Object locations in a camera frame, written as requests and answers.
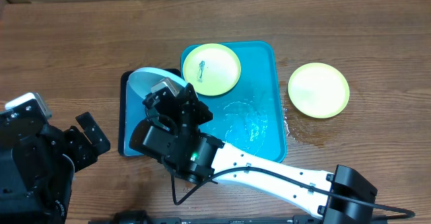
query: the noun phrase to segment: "water spill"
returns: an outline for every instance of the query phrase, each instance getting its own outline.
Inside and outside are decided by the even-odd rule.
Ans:
[[[188,181],[185,181],[184,184],[185,184],[186,188],[189,188],[189,189],[191,189],[194,186],[194,184],[192,184],[191,182],[188,182]]]
[[[325,143],[334,141],[344,128],[344,120],[351,112],[346,110],[340,116],[328,119],[316,119],[304,115],[291,103],[286,92],[283,102],[284,125],[288,137],[301,143],[308,143],[322,148]]]
[[[258,109],[253,100],[224,102],[222,104],[223,125],[212,126],[207,123],[207,128],[214,133],[224,133],[224,141],[227,141],[247,153],[256,155],[262,148],[268,127],[266,111]]]

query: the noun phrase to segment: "teal plastic tray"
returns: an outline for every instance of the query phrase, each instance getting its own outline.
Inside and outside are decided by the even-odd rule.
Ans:
[[[220,44],[232,49],[240,59],[241,76],[224,95],[199,94],[199,99],[213,113],[213,120],[199,127],[201,132],[258,157],[283,161],[288,147],[272,47],[262,41]],[[198,46],[184,50],[181,69],[187,55]]]

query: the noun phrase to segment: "paper plate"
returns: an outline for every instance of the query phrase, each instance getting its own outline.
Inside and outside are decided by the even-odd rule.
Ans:
[[[185,81],[205,96],[230,91],[240,79],[241,64],[235,52],[221,44],[204,44],[187,55],[183,64]]]
[[[288,93],[299,111],[315,118],[339,114],[350,96],[345,77],[324,63],[309,63],[296,69],[289,79]]]
[[[181,79],[173,73],[169,73],[163,69],[145,67],[130,74],[129,85],[132,90],[144,100],[147,94],[151,93],[151,87],[165,77],[170,78],[179,89],[184,88],[187,84],[184,79]]]

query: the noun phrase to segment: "light green plate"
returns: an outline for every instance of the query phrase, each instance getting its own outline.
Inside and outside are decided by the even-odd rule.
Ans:
[[[315,118],[339,114],[350,96],[345,77],[324,63],[309,63],[296,69],[289,79],[288,92],[299,111]]]
[[[183,64],[183,75],[195,91],[205,96],[218,96],[231,90],[241,74],[235,52],[221,44],[204,44],[193,49]]]

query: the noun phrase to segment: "black device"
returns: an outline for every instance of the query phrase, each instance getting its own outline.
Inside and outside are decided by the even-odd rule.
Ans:
[[[64,223],[74,173],[109,151],[109,140],[89,112],[76,117],[84,133],[62,131],[38,94],[15,101],[0,113],[0,223]]]
[[[388,221],[371,221],[370,224],[387,224]],[[110,221],[90,221],[88,224],[323,224],[310,215],[294,215],[278,218],[225,218],[225,219],[180,219],[178,217],[151,218],[145,211],[117,213]]]
[[[216,153],[224,148],[225,143],[200,132],[199,125],[210,121],[212,113],[197,99],[191,84],[178,89],[169,78],[164,78],[151,88],[151,93],[145,97],[143,104],[147,109],[147,117],[136,126],[129,145],[132,149],[156,159],[170,172],[174,204],[181,204],[207,182],[213,182],[225,174],[242,171],[264,173],[305,188],[310,193],[327,195],[326,205],[319,205],[317,209],[317,213],[323,217],[322,224],[370,224],[415,215],[413,211],[375,204],[377,189],[356,170],[342,165],[337,166],[335,174],[327,174],[325,181],[331,183],[329,191],[316,188],[313,184],[299,182],[290,176],[253,167],[251,163],[244,167],[235,167],[235,162],[230,169],[215,171],[211,165],[215,161]],[[226,152],[224,154],[225,157],[230,157]],[[177,201],[174,178],[195,183],[196,187]],[[404,215],[373,217],[374,208]]]
[[[181,77],[181,72],[178,69],[164,69],[165,71],[172,73],[178,77]],[[126,129],[126,91],[127,91],[127,81],[129,80],[130,74],[134,71],[126,71],[121,75],[120,78],[120,112],[119,112],[119,141],[118,141],[118,151],[120,155],[124,154],[125,145],[125,129]]]

